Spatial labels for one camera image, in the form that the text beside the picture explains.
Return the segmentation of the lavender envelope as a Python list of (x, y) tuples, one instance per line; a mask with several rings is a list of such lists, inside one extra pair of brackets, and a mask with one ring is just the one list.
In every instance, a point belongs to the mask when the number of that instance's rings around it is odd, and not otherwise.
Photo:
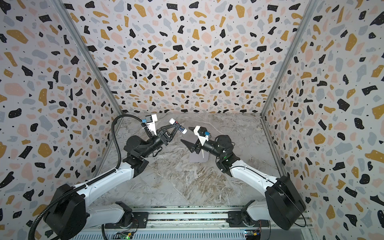
[(202, 152), (203, 150), (201, 150), (199, 154), (195, 152), (190, 153), (190, 156), (189, 156), (190, 163), (206, 163), (209, 160), (210, 154), (204, 151), (205, 158), (203, 159)]

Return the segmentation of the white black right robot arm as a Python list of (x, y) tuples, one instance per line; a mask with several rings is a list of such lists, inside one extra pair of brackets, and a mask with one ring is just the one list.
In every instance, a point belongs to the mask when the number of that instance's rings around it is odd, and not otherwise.
[(206, 152), (215, 156), (216, 165), (222, 173), (264, 194), (264, 202), (259, 204), (252, 200), (242, 208), (242, 224), (251, 227), (257, 221), (273, 221), (287, 231), (303, 216), (306, 205), (290, 178), (270, 176), (246, 164), (234, 154), (235, 144), (228, 135), (219, 135), (212, 140), (211, 134), (204, 127), (189, 129), (198, 138), (195, 143), (182, 140), (191, 153)]

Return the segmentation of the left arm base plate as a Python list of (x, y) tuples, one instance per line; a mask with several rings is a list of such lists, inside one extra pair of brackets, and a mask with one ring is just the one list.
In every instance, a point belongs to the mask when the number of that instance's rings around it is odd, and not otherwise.
[(123, 229), (145, 229), (149, 218), (148, 212), (124, 213), (118, 226)]

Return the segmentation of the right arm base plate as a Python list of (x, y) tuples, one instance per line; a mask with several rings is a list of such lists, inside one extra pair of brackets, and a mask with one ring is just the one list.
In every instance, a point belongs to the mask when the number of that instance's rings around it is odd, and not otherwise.
[(246, 212), (242, 211), (229, 211), (226, 222), (231, 228), (259, 228), (262, 225), (260, 221), (252, 220)]

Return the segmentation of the blue glue stick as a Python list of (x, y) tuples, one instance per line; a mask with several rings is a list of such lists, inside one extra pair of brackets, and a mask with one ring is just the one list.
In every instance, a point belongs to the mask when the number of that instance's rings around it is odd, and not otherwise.
[(182, 134), (186, 134), (186, 133), (188, 132), (188, 130), (187, 130), (185, 127), (183, 127), (178, 121), (176, 121), (176, 120), (173, 119), (173, 118), (171, 118), (171, 119), (169, 120), (169, 123), (170, 123), (171, 125), (175, 125), (175, 126), (177, 126), (177, 129), (178, 129)]

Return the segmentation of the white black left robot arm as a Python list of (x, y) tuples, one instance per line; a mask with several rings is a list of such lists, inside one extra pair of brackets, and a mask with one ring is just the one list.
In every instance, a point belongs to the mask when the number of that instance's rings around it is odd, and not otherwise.
[(132, 227), (136, 223), (133, 210), (123, 202), (94, 208), (90, 205), (117, 185), (141, 174), (149, 163), (146, 158), (156, 156), (173, 140), (176, 132), (185, 134), (187, 129), (178, 122), (172, 122), (158, 129), (157, 134), (148, 140), (131, 136), (124, 147), (127, 157), (117, 168), (73, 187), (67, 184), (59, 187), (42, 212), (41, 219), (61, 240), (69, 240), (83, 229), (100, 225)]

